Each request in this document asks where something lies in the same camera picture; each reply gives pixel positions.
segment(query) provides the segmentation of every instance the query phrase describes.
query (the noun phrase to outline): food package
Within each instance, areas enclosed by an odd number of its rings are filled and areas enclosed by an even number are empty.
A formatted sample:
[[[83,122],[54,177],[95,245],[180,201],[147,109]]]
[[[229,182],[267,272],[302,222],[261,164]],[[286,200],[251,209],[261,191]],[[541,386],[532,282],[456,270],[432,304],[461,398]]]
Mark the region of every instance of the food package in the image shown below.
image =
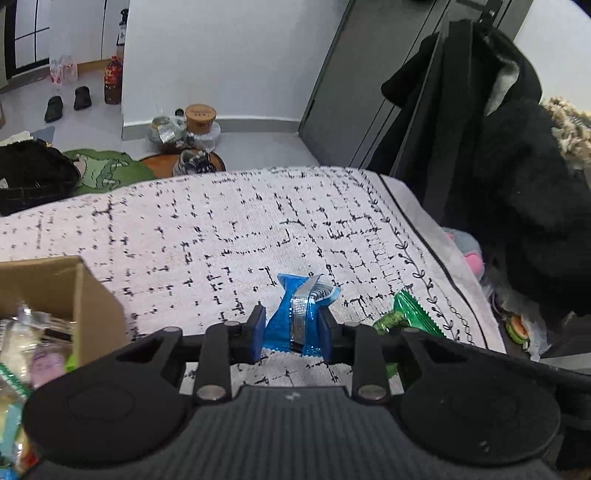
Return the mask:
[[[18,480],[18,475],[10,466],[0,467],[0,480]]]
[[[64,375],[68,356],[67,347],[56,343],[42,344],[30,352],[28,369],[33,389]]]
[[[279,274],[285,294],[265,329],[264,346],[281,352],[321,356],[318,307],[332,304],[340,288],[319,282],[320,275],[299,277]]]
[[[415,298],[406,290],[400,290],[394,296],[392,311],[375,322],[374,328],[381,335],[387,335],[390,331],[405,327],[415,327],[431,335],[444,337],[443,332]],[[388,378],[398,373],[396,364],[388,364],[386,369]]]
[[[22,399],[9,384],[0,381],[0,455],[5,462],[17,460],[15,446],[22,430],[21,417]]]
[[[28,384],[31,379],[28,359],[24,352],[34,350],[40,344],[38,333],[30,325],[13,322],[6,333],[5,342],[0,352],[0,362],[20,383]]]

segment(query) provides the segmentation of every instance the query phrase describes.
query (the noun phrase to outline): white door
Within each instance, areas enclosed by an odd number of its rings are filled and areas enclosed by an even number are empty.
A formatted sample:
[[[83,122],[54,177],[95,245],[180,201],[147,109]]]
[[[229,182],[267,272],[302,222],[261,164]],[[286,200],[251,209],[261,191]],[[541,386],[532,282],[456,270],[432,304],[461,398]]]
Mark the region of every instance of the white door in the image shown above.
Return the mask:
[[[104,16],[105,0],[52,0],[52,54],[72,55],[76,63],[100,60]]]

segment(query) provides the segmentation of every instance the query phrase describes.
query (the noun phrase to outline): white wall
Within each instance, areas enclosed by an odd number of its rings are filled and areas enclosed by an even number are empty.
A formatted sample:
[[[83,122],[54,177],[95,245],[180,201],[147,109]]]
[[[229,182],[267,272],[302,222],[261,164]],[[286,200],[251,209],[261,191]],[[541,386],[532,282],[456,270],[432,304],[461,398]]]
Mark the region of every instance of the white wall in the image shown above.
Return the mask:
[[[347,0],[132,0],[124,124],[191,103],[299,121]]]
[[[530,60],[544,98],[591,111],[591,18],[571,0],[534,0],[515,44]]]
[[[46,33],[53,56],[70,54],[76,63],[86,63],[115,55],[121,10],[129,7],[129,0],[53,0],[50,4],[51,28]]]

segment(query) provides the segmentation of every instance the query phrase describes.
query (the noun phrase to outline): gray floor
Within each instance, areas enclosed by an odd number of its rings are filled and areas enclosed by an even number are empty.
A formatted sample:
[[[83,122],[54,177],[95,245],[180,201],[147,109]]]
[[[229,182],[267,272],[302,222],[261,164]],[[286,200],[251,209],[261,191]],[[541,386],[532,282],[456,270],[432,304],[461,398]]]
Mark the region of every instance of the gray floor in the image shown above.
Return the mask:
[[[93,105],[76,112],[73,109],[74,90],[80,85],[89,87]],[[105,104],[102,72],[86,73],[76,85],[58,88],[45,79],[4,93],[0,100],[7,122],[0,129],[0,140],[23,130],[33,132],[47,127],[43,116],[47,101],[53,95],[60,95],[64,102],[62,119],[49,124],[56,128],[53,144],[59,150],[94,148],[124,151],[134,160],[157,153],[146,140],[121,140],[121,106]],[[301,139],[294,134],[223,133],[216,152],[228,170],[318,165]]]

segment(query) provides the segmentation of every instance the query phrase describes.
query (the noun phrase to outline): wall baseboard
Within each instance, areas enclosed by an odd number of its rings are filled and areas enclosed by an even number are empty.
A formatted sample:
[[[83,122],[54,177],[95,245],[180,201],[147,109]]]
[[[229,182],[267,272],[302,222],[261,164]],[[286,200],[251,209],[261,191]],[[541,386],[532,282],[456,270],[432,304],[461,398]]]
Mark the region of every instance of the wall baseboard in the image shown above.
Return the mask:
[[[96,61],[87,61],[84,63],[78,64],[78,75],[82,75],[83,73],[87,72],[94,72],[95,70],[104,70],[111,60],[96,60]]]
[[[218,118],[222,133],[230,132],[270,132],[294,134],[298,131],[299,120],[281,118]],[[123,140],[138,140],[148,135],[150,122],[130,122],[123,125]]]
[[[12,90],[24,87],[30,83],[40,82],[47,77],[49,77],[49,67],[47,65],[34,70],[29,70],[28,72],[20,73],[12,77],[8,81],[8,84],[0,89],[0,94],[11,92]]]

